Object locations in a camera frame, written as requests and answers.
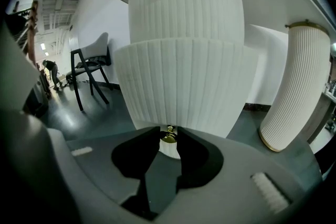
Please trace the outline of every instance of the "floor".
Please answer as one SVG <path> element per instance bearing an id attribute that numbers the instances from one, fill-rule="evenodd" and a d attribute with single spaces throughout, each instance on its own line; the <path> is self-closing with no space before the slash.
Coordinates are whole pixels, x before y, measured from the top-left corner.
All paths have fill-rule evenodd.
<path id="1" fill-rule="evenodd" d="M 315 154 L 317 151 L 321 150 L 330 140 L 332 139 L 332 134 L 325 128 L 316 136 L 314 141 L 310 144 L 310 148 Z"/>
<path id="2" fill-rule="evenodd" d="M 95 89 L 91 96 L 88 83 L 78 82 L 78 89 L 82 112 L 72 86 L 57 92 L 51 90 L 49 109 L 40 118 L 48 128 L 62 131 L 67 141 L 135 130 L 121 91 L 100 87 L 110 102 L 106 105 Z"/>
<path id="3" fill-rule="evenodd" d="M 78 87 L 83 112 L 78 108 L 73 88 L 65 87 L 58 92 L 52 90 L 49 109 L 41 117 L 48 128 L 62 131 L 65 139 L 72 142 L 135 130 L 121 91 L 110 91 L 108 88 L 101 87 L 110 102 L 106 105 L 95 90 L 94 96 L 91 96 L 88 83 L 79 82 Z M 292 172 L 304 190 L 316 187 L 322 177 L 308 143 L 297 137 L 282 152 L 270 151 L 257 133 L 257 128 L 265 115 L 265 112 L 242 111 L 227 138 L 248 144 L 268 155 L 276 163 Z"/>

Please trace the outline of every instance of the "person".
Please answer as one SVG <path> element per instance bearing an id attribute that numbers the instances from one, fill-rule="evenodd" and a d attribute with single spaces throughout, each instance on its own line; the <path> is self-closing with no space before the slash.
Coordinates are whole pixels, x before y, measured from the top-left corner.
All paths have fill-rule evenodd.
<path id="1" fill-rule="evenodd" d="M 42 64 L 45 68 L 47 68 L 50 71 L 51 78 L 54 83 L 54 90 L 57 91 L 58 90 L 57 84 L 59 83 L 59 86 L 62 87 L 62 82 L 60 82 L 57 77 L 58 67 L 57 67 L 56 62 L 44 60 Z"/>

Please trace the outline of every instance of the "chair leg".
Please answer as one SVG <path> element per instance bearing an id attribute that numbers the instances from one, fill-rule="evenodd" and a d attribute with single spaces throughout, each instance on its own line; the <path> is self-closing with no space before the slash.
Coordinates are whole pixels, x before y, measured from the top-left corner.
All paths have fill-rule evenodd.
<path id="1" fill-rule="evenodd" d="M 104 77 L 104 79 L 105 79 L 105 82 L 106 82 L 107 86 L 109 87 L 109 89 L 110 89 L 111 91 L 113 91 L 113 86 L 110 84 L 109 80 L 107 79 L 107 77 L 106 77 L 106 75 L 105 75 L 105 73 L 104 73 L 103 68 L 100 67 L 99 69 L 100 69 L 100 72 L 101 72 L 101 74 L 103 75 L 103 77 Z"/>
<path id="2" fill-rule="evenodd" d="M 76 82 L 75 54 L 73 54 L 73 53 L 71 53 L 71 75 L 72 75 L 72 83 L 74 84 L 73 88 L 75 90 L 77 103 L 78 103 L 80 111 L 83 111 L 83 106 L 82 106 L 82 103 L 81 103 L 80 98 L 79 98 L 79 92 L 78 92 L 78 87 L 77 87 L 77 82 Z"/>
<path id="3" fill-rule="evenodd" d="M 91 91 L 91 95 L 93 95 L 93 87 L 92 87 L 92 82 L 90 81 L 90 91 Z"/>
<path id="4" fill-rule="evenodd" d="M 86 73 L 87 73 L 88 76 L 89 76 L 89 80 L 92 81 L 93 86 L 95 87 L 95 89 L 96 89 L 97 92 L 99 93 L 100 97 L 101 97 L 102 100 L 105 102 L 105 104 L 109 104 L 109 101 L 106 99 L 105 95 L 104 95 L 104 94 L 102 93 L 102 91 L 100 90 L 100 88 L 99 88 L 97 82 L 94 80 L 94 78 L 93 78 L 93 76 L 92 76 L 92 74 L 91 74 L 91 71 L 90 71 L 90 69 L 88 68 L 88 65 L 86 64 L 86 62 L 85 62 L 85 60 L 84 60 L 84 56 L 83 56 L 82 52 L 79 51 L 78 54 L 79 54 L 80 60 L 82 61 L 83 66 L 84 66 L 84 68 L 85 68 L 85 71 L 86 71 Z"/>

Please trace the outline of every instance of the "white column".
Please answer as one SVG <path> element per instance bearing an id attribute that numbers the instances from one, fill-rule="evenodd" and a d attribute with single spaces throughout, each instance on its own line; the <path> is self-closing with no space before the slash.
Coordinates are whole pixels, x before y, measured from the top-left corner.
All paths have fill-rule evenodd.
<path id="1" fill-rule="evenodd" d="M 114 62 L 135 127 L 171 124 L 226 137 L 258 57 L 244 46 L 242 0 L 129 0 L 129 17 L 132 44 Z"/>
<path id="2" fill-rule="evenodd" d="M 313 112 L 329 72 L 330 38 L 308 22 L 289 26 L 285 71 L 259 135 L 273 151 L 281 151 L 299 134 Z"/>

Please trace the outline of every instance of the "chair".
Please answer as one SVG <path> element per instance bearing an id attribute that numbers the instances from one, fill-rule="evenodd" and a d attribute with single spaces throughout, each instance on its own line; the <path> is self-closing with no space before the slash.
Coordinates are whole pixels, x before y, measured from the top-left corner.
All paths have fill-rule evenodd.
<path id="1" fill-rule="evenodd" d="M 90 91 L 91 91 L 91 95 L 93 95 L 93 87 L 92 85 L 95 87 L 95 89 L 97 90 L 97 92 L 99 93 L 100 97 L 102 98 L 102 100 L 105 102 L 105 104 L 108 104 L 109 101 L 106 99 L 105 95 L 102 93 L 102 91 L 100 90 L 97 82 L 94 80 L 93 76 L 92 76 L 92 72 L 95 72 L 97 70 L 100 70 L 101 74 L 103 75 L 105 82 L 107 83 L 109 89 L 112 91 L 113 87 L 110 84 L 110 82 L 108 81 L 103 68 L 101 65 L 97 65 L 97 66 L 88 66 L 86 60 L 93 58 L 93 57 L 99 57 L 99 56 L 106 56 L 106 53 L 108 52 L 108 48 L 107 48 L 107 40 L 108 40 L 108 34 L 107 33 L 103 33 L 100 35 L 100 37 L 97 39 L 96 42 L 92 43 L 91 45 L 81 48 L 81 49 L 76 49 L 71 51 L 71 72 L 69 72 L 68 74 L 71 73 L 72 76 L 72 82 L 73 82 L 73 88 L 75 90 L 75 94 L 76 94 L 76 98 L 77 98 L 77 102 L 78 102 L 78 106 L 80 111 L 83 111 L 83 106 L 82 103 L 80 101 L 80 97 L 79 97 L 79 92 L 78 92 L 78 87 L 77 87 L 77 82 L 76 82 L 76 76 L 83 74 L 83 73 L 87 73 L 89 76 L 89 81 L 90 81 Z M 75 54 L 79 55 L 79 58 L 81 60 L 82 63 L 82 68 L 77 68 L 75 69 Z"/>

